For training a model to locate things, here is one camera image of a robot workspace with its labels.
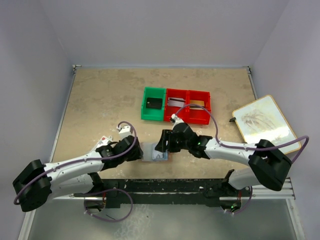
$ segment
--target plastic bin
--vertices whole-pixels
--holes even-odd
[[[208,91],[193,91],[189,90],[188,103],[191,100],[198,100],[204,102],[204,107],[211,113],[210,92]],[[203,109],[189,109],[189,118],[186,121],[189,124],[203,124],[208,125],[210,122],[210,115]]]
[[[147,108],[147,98],[162,99],[161,109]],[[166,89],[157,87],[145,87],[141,105],[141,119],[163,121],[165,113]]]
[[[163,120],[166,122],[170,122],[170,118],[172,114],[175,114],[180,107],[178,106],[168,106],[168,98],[181,98],[185,100],[185,104],[188,104],[188,90],[181,90],[181,89],[166,89],[165,95],[165,107],[164,107],[164,118]],[[179,118],[183,121],[188,122],[189,117],[189,107],[186,107],[181,112],[179,112]]]

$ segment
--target small box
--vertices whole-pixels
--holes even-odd
[[[204,107],[211,113],[210,92],[189,90],[189,103],[192,101],[200,101],[201,103],[203,102]],[[201,108],[195,109],[191,107],[187,122],[189,124],[208,125],[210,122],[210,115]]]
[[[165,107],[164,107],[164,118],[163,120],[166,122],[170,122],[170,118],[172,114],[175,114],[181,107],[178,106],[168,106],[168,98],[178,98],[178,99],[184,99],[184,105],[187,104],[187,95],[188,90],[180,90],[180,89],[166,89],[166,95],[165,95]],[[179,113],[179,118],[181,118],[183,121],[187,122],[187,115],[189,110],[187,107],[183,109]]]

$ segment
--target black mount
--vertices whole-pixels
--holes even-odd
[[[30,162],[13,181],[15,193],[18,194],[32,179],[44,173],[44,167],[45,165],[39,159]],[[51,180],[51,177],[45,175],[22,193],[19,197],[19,203],[23,212],[32,211],[45,204],[49,194],[52,193],[50,190]]]
[[[236,201],[220,201],[220,197],[237,197],[239,194],[239,190],[228,184],[232,171],[228,172],[224,179],[102,179],[102,181],[104,189],[117,188],[129,193],[134,204],[205,205],[225,209],[230,208]],[[240,191],[243,197],[250,195],[246,189]],[[83,197],[85,194],[78,193],[74,196]],[[121,204],[130,204],[129,198],[122,192],[108,192],[106,199],[105,207],[108,209],[118,209]]]
[[[256,144],[257,148],[271,148],[274,145],[261,139]],[[285,183],[292,162],[279,149],[271,151],[255,151],[249,156],[249,166],[258,181],[268,189],[280,191]]]

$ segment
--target white wall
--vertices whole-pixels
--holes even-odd
[[[288,0],[41,0],[72,63],[248,66]]]
[[[17,239],[24,214],[13,180],[49,158],[72,66],[38,0],[0,2],[0,239]]]
[[[307,238],[320,234],[320,1],[290,0],[253,65],[259,97],[271,94],[298,136],[310,142],[291,168]]]

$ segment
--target table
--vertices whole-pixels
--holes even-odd
[[[53,162],[86,154],[103,136],[119,139],[116,125],[129,121],[139,141],[157,143],[170,122],[141,120],[145,87],[208,91],[211,109],[224,141],[243,142],[232,111],[255,100],[245,68],[92,69],[80,68],[71,90]],[[209,125],[191,125],[198,135],[214,136]],[[166,162],[125,162],[99,173],[102,178],[172,179],[223,178],[230,169],[246,166],[222,159],[198,159],[187,151],[173,153]]]
[[[236,124],[229,123],[229,119],[233,110],[255,99],[244,68],[84,68],[76,74],[53,161],[87,153],[102,135],[119,139],[115,127],[122,120],[135,126],[140,142],[157,142],[162,129],[171,129],[172,124],[140,119],[145,86],[209,91],[220,137],[225,141],[243,142]],[[198,134],[215,134],[212,122],[208,126],[191,127]],[[102,178],[117,179],[223,178],[228,170],[244,167],[221,159],[194,158],[181,151],[172,154],[167,162],[125,162],[99,174]],[[63,196],[26,214],[22,226],[24,238],[21,239],[36,240],[44,236],[48,240],[220,240],[239,236],[261,240],[303,239],[301,222],[294,212],[291,182],[287,185],[283,191],[272,193],[263,189],[261,192],[257,187],[250,207],[236,216],[224,214],[219,207],[204,205],[136,204],[131,215],[118,223],[106,223],[84,215],[82,197]],[[100,214],[118,218],[128,210],[129,205],[123,204],[120,209],[104,209]]]

